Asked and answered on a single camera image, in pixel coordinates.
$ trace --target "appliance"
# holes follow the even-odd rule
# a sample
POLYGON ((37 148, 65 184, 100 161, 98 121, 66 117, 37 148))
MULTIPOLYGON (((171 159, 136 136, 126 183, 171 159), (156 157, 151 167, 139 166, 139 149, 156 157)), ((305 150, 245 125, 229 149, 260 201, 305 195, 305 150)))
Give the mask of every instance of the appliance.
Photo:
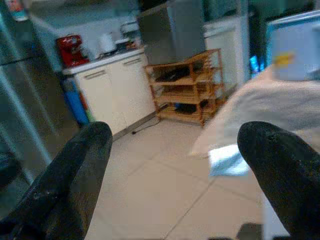
POLYGON ((104 33, 99 38, 99 46, 101 54, 114 52, 117 49, 117 47, 113 40, 112 33, 104 33))
POLYGON ((139 31, 139 25, 136 21, 129 21, 121 25, 120 31, 122 35, 139 31))
POLYGON ((276 79, 320 80, 320 10, 267 25, 267 63, 276 79))
POLYGON ((202 1, 170 0, 142 12, 138 24, 149 64, 180 62, 206 50, 202 1))
POLYGON ((76 67, 89 62, 81 48, 82 39, 80 35, 67 35, 56 40, 62 61, 66 68, 76 67))
POLYGON ((78 132, 78 124, 31 21, 15 21, 5 1, 0 19, 0 144, 22 161, 31 183, 78 132))
POLYGON ((127 49, 127 44, 130 42, 129 38, 123 38, 115 41, 117 51, 123 51, 127 49))

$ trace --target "blue container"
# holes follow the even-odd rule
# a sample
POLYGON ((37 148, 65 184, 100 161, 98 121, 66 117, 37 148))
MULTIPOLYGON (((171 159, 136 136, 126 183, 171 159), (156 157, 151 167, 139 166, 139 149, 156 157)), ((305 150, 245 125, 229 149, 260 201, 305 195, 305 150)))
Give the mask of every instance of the blue container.
POLYGON ((64 94, 77 122, 80 124, 88 124, 89 120, 80 101, 79 94, 76 91, 67 91, 64 94))

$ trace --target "white wall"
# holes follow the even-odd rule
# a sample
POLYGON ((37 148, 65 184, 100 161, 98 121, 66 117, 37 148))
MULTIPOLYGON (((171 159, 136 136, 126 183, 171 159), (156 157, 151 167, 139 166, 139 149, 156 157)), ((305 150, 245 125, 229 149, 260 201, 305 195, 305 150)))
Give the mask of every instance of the white wall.
POLYGON ((137 10, 119 9, 116 8, 117 5, 108 1, 103 4, 67 6, 57 9, 40 8, 31 11, 36 33, 55 72, 63 69, 56 47, 57 38, 68 34, 81 35, 82 46, 87 49, 90 60, 94 60, 100 53, 98 38, 103 33, 114 32, 116 39, 121 38, 121 24, 132 20, 137 10))

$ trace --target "wooden shoe rack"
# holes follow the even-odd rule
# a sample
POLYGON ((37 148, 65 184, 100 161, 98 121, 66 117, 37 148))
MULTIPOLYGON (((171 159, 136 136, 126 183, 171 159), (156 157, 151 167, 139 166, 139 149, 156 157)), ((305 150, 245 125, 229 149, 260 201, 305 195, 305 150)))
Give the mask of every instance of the wooden shoe rack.
POLYGON ((199 123, 212 118, 225 102, 225 85, 221 49, 212 49, 195 55, 185 61, 169 64, 147 65, 144 67, 149 81, 157 117, 179 121, 199 123), (217 66, 212 66, 213 56, 217 57, 217 66), (161 81, 161 77, 172 70, 188 68, 189 75, 175 81, 161 81), (219 74, 220 81, 214 81, 219 74), (216 98, 221 89, 222 97, 216 98), (178 111, 177 106, 193 108, 191 111, 178 111))

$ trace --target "cabinet door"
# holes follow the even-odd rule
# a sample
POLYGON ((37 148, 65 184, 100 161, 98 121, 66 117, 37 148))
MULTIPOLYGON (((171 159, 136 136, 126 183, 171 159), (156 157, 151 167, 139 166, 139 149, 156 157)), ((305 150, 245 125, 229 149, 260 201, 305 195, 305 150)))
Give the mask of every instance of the cabinet door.
POLYGON ((115 98, 106 67, 81 72, 76 78, 95 119, 107 123, 113 134, 125 129, 127 124, 115 98))
POLYGON ((144 66, 144 54, 139 54, 107 66, 111 84, 116 93, 128 126, 155 111, 144 66))

